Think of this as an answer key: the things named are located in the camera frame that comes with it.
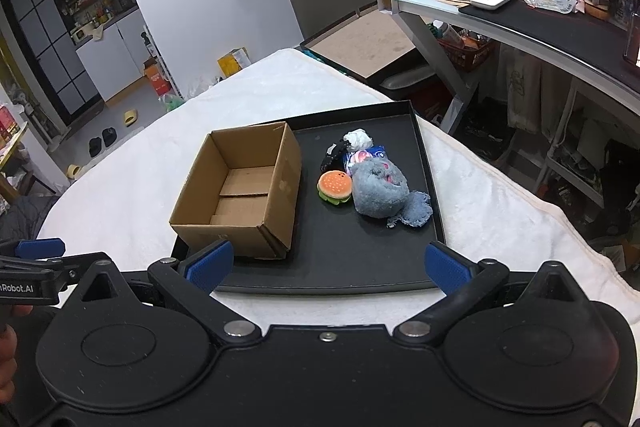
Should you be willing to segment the person's left hand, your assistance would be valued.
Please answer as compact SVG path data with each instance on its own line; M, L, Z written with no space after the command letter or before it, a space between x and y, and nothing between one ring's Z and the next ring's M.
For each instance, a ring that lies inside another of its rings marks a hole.
M14 396L14 377L18 366L28 355L28 352L28 348L21 345L18 332L11 324L6 324L1 331L0 340L0 397L2 405L7 405Z

